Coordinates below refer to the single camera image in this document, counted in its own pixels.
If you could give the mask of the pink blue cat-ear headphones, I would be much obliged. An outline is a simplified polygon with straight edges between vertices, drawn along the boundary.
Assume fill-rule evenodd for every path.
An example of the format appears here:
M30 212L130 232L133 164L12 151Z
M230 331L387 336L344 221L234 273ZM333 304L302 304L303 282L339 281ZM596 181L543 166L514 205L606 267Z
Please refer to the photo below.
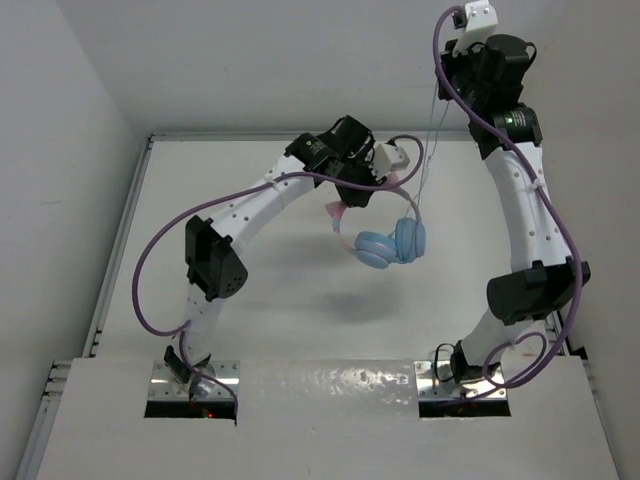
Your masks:
M387 235L361 231L352 243L341 235L341 220L348 206L342 201L325 205L331 218L332 230L339 238L342 248L364 265L378 270L393 264L411 264L423 257L426 251L427 234L418 204L402 187L392 188L390 192L406 200L414 216L398 219L394 230Z

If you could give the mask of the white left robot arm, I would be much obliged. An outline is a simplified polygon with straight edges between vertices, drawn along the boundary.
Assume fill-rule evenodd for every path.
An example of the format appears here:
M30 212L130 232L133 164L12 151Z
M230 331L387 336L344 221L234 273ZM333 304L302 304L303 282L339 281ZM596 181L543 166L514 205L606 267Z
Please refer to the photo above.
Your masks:
M195 367L205 366L205 345L226 299L248 279L241 256L249 243L287 206L322 182L336 186L349 207L364 207L387 179L386 167L374 166L379 157L369 128L351 116L340 118L328 131L304 133L283 153L249 193L224 200L219 210L203 218L191 214L185 225L187 265L186 327L164 360L183 384Z

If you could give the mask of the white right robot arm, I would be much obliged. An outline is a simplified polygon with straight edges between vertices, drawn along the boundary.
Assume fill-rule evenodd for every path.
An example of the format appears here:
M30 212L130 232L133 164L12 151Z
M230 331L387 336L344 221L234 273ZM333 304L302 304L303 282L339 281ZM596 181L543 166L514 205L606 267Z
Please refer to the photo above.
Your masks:
M520 100L536 55L533 43L508 34L450 40L440 55L438 96L459 98L466 107L469 132L496 185L510 242L510 273L488 282L487 311L454 347L450 368L458 383L494 372L500 345L564 307L576 283L591 276L587 262L574 262L547 208L541 128L535 111Z

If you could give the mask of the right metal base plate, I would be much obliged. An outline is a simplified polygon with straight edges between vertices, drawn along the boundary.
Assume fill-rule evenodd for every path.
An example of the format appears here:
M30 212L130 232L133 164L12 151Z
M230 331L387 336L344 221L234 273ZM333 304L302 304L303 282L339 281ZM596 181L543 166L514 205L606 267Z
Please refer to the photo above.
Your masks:
M455 401L506 401L507 392L498 388L504 382L502 369L492 375L491 380L476 378L457 382L452 378L449 361L420 360L414 362L418 400L421 403L448 403Z

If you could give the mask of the metal base plate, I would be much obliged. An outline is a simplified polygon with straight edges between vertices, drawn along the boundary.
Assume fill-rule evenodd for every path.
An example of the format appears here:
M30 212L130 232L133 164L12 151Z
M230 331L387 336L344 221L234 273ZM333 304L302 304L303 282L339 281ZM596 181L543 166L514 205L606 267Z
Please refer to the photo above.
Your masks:
M187 400L189 395L198 401L232 400L228 390L239 392L240 363L213 361L204 369L209 377L215 377L219 384L207 378L181 383L163 361L156 360L148 388L150 401Z
M448 403L455 401L506 401L507 392L498 388L504 382L502 369L492 375L491 380L476 378L457 382L452 378L449 361L420 360L414 362L418 400L421 403Z

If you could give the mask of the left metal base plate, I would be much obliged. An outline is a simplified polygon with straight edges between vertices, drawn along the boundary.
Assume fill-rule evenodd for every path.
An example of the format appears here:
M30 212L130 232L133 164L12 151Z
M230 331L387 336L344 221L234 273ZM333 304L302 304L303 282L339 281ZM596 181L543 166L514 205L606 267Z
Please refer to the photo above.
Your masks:
M239 392L240 363L213 361L204 369L209 377L215 377L219 384L207 378L181 383L163 361L156 360L148 388L150 401L187 400L189 395L198 401L232 400L228 390Z

